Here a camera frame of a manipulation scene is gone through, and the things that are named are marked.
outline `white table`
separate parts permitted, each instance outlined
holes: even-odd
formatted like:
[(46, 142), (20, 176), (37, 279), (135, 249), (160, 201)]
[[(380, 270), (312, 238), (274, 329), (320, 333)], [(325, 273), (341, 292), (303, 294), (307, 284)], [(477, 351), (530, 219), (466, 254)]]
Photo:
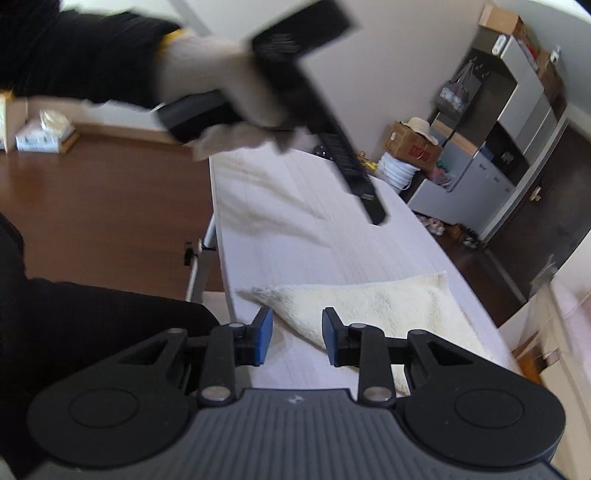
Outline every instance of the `white table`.
[[(390, 218), (371, 225), (334, 165), (272, 146), (218, 154), (210, 162), (217, 242), (230, 316), (249, 323), (255, 286), (347, 285), (447, 271), (450, 289), (498, 362), (515, 362), (484, 308), (407, 205), (383, 181), (376, 188)], [(331, 367), (326, 354), (275, 321), (265, 364), (251, 369), (258, 388), (340, 388), (356, 396), (357, 374)]]

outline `person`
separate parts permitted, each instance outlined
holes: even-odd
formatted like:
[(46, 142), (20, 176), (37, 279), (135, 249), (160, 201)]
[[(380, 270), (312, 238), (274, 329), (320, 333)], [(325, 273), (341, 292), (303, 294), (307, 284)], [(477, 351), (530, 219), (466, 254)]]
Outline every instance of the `person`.
[[(0, 0), (0, 90), (152, 109), (221, 89), (246, 119), (207, 129), (197, 155), (279, 140), (287, 117), (248, 49), (200, 38), (178, 24), (131, 12), (60, 11), (59, 0)], [(18, 477), (44, 457), (25, 416), (36, 393), (170, 327), (206, 335), (218, 325), (203, 306), (52, 283), (25, 275), (24, 240), (0, 213), (0, 458)]]

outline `gold door knob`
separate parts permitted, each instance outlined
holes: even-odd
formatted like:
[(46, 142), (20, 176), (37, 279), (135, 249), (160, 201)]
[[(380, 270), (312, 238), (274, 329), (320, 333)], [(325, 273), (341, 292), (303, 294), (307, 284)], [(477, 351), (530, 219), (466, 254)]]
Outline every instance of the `gold door knob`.
[(534, 188), (534, 191), (531, 192), (530, 195), (530, 202), (539, 202), (542, 197), (540, 196), (540, 192), (542, 191), (542, 187)]

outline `door frame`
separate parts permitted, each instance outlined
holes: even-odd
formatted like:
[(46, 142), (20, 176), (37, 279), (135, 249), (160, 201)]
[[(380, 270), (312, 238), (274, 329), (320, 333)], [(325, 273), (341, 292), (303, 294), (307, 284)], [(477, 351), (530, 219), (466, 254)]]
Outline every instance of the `door frame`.
[(550, 159), (550, 156), (554, 152), (556, 145), (558, 145), (558, 142), (566, 130), (566, 127), (571, 123), (573, 123), (572, 126), (576, 125), (576, 122), (573, 122), (573, 119), (571, 118), (571, 107), (571, 104), (569, 104), (558, 120), (558, 125), (552, 132), (552, 135), (550, 135), (550, 139), (542, 149), (542, 152), (540, 152), (538, 158), (535, 159), (535, 161), (528, 168), (527, 172), (525, 172), (525, 175), (523, 175), (523, 178), (519, 181), (517, 187), (515, 187), (513, 194), (511, 197), (509, 197), (509, 200), (505, 202), (505, 204), (482, 231), (480, 239), (484, 243), (487, 243), (492, 238), (492, 236), (498, 232), (499, 228), (501, 228), (503, 223), (505, 223), (505, 221), (509, 218), (509, 215), (513, 213), (515, 208), (519, 205), (521, 199), (534, 184), (538, 175), (542, 171), (542, 168), (544, 168), (546, 162)]

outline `white glove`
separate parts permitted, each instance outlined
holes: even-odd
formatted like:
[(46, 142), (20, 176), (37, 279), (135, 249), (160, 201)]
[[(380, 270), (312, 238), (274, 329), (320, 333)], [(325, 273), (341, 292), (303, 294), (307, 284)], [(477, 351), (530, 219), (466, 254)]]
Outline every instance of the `white glove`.
[(266, 140), (275, 140), (280, 150), (288, 147), (290, 133), (264, 129), (280, 126), (287, 112), (257, 72), (252, 52), (243, 45), (186, 31), (166, 46), (157, 70), (160, 101), (170, 103), (186, 95), (220, 89), (240, 116), (248, 120), (205, 130), (193, 143), (195, 158), (254, 148)]

